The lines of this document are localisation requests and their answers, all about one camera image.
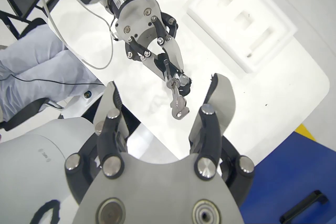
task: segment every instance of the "white cable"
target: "white cable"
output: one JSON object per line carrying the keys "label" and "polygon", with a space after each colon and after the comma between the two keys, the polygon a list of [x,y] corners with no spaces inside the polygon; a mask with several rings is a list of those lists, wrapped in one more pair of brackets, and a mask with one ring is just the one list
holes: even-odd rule
{"label": "white cable", "polygon": [[[56,31],[58,37],[61,39],[61,41],[63,42],[63,44],[64,44],[70,51],[73,52],[73,50],[72,50],[72,49],[69,47],[69,45],[65,42],[64,38],[63,38],[62,35],[60,34],[60,31],[59,31],[58,28],[56,27],[56,24],[55,24],[53,18],[51,17],[51,15],[50,15],[50,12],[49,12],[49,9],[48,9],[48,6],[47,6],[46,1],[45,1],[45,0],[42,0],[42,3],[43,3],[44,10],[45,10],[46,13],[47,13],[48,19],[49,19],[49,21],[51,22],[51,24],[53,25],[53,27],[54,27],[54,29],[55,29],[55,31]],[[103,70],[103,69],[106,69],[106,68],[110,65],[110,63],[111,63],[111,61],[112,61],[112,57],[113,57],[113,37],[112,37],[112,32],[111,32],[110,26],[109,26],[108,22],[107,22],[104,18],[102,18],[101,16],[98,16],[97,14],[93,13],[92,11],[90,11],[90,10],[87,9],[83,4],[81,4],[81,5],[82,5],[86,10],[88,10],[90,13],[96,15],[98,18],[100,18],[100,19],[102,19],[102,20],[104,20],[104,21],[106,22],[106,24],[108,25],[109,32],[110,32],[112,51],[111,51],[111,58],[110,58],[109,62],[107,63],[107,65],[106,65],[105,67],[102,67],[102,68],[95,67],[95,66],[91,65],[90,63],[86,62],[84,59],[80,59],[80,60],[81,60],[83,63],[85,63],[86,65],[88,65],[88,66],[90,66],[90,67],[92,67],[92,68],[94,68],[94,69],[96,69],[96,70]]]}

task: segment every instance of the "white foam insert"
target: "white foam insert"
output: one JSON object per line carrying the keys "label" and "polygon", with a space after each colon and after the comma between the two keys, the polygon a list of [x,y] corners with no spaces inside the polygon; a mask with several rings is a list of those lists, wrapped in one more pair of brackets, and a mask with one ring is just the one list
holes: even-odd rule
{"label": "white foam insert", "polygon": [[192,0],[187,13],[247,73],[273,59],[297,30],[272,0]]}

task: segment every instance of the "cable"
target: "cable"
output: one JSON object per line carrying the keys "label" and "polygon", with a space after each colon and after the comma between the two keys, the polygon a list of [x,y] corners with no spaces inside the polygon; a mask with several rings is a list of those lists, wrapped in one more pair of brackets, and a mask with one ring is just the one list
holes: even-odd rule
{"label": "cable", "polygon": [[113,22],[114,22],[114,20],[115,20],[115,15],[113,16],[113,20],[112,20],[112,23],[111,23],[111,26],[109,26],[109,28],[112,28],[112,25],[113,25]]}
{"label": "cable", "polygon": [[17,80],[20,80],[20,81],[24,81],[24,82],[32,82],[32,81],[47,81],[47,82],[54,82],[56,84],[60,84],[60,85],[103,85],[103,84],[97,84],[97,83],[79,83],[79,84],[70,84],[70,83],[67,83],[67,82],[60,82],[60,81],[55,81],[55,80],[44,80],[44,79],[33,79],[33,80],[22,80],[16,76],[14,76],[13,74],[9,74],[9,76],[3,80],[0,80],[0,81],[4,81],[4,80],[8,80],[10,78],[10,76],[12,76],[13,78],[16,78]]}
{"label": "cable", "polygon": [[[53,27],[54,27],[54,29],[55,29],[55,31],[56,31],[58,37],[60,38],[60,40],[63,42],[63,44],[64,44],[70,51],[74,52],[74,51],[72,50],[72,48],[70,48],[69,45],[66,43],[66,41],[64,40],[64,38],[62,37],[62,35],[60,34],[60,31],[58,30],[58,28],[57,28],[57,26],[56,26],[56,24],[55,24],[53,18],[52,18],[51,15],[50,15],[50,11],[49,11],[49,9],[48,9],[48,6],[47,6],[46,1],[45,1],[45,0],[42,0],[42,3],[43,3],[44,10],[45,10],[46,13],[47,13],[48,19],[50,20],[51,24],[53,25]],[[108,25],[108,29],[109,29],[109,31],[110,31],[111,47],[112,47],[112,48],[111,48],[111,49],[112,49],[112,51],[111,51],[111,58],[110,58],[109,62],[106,64],[106,66],[104,66],[104,67],[102,67],[102,68],[95,67],[95,66],[91,65],[90,63],[88,63],[87,61],[85,61],[84,59],[80,59],[80,60],[81,60],[83,63],[85,63],[86,65],[92,67],[93,69],[96,69],[96,70],[103,70],[103,69],[106,69],[106,68],[110,65],[110,63],[111,63],[111,61],[112,61],[112,57],[113,57],[113,38],[112,38],[112,32],[111,32],[111,29],[110,29],[110,27],[109,27],[109,23],[108,23],[103,17],[101,17],[101,16],[99,16],[99,15],[93,13],[91,10],[87,9],[81,2],[79,2],[79,3],[81,4],[82,7],[84,7],[86,10],[88,10],[90,13],[92,13],[93,15],[97,16],[98,18],[100,18],[100,19],[102,19],[104,22],[106,22],[106,24]]]}

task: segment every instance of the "white table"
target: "white table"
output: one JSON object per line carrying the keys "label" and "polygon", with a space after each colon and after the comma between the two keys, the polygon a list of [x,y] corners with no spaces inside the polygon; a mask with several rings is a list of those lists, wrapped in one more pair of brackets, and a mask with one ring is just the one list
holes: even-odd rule
{"label": "white table", "polygon": [[[91,71],[104,84],[114,80],[125,106],[179,159],[189,153],[188,135],[215,72],[230,79],[237,103],[224,135],[255,164],[284,141],[328,93],[327,76],[295,38],[258,73],[246,74],[187,15],[190,0],[157,1],[179,24],[176,40],[185,72],[193,80],[186,97],[190,113],[181,121],[171,116],[171,91],[141,63],[127,59],[124,42],[114,43],[107,69]],[[100,4],[89,9],[112,20]],[[96,66],[107,63],[111,47],[102,20],[75,0],[60,0],[52,16],[75,52]]]}

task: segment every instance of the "yellow stripe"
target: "yellow stripe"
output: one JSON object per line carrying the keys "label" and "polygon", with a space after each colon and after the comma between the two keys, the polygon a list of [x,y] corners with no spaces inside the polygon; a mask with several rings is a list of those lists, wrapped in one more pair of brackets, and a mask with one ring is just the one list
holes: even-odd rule
{"label": "yellow stripe", "polygon": [[299,133],[300,135],[305,136],[306,138],[309,138],[313,141],[316,141],[314,136],[312,136],[312,134],[306,129],[306,127],[303,124],[301,124],[299,127],[297,127],[295,131],[297,133]]}

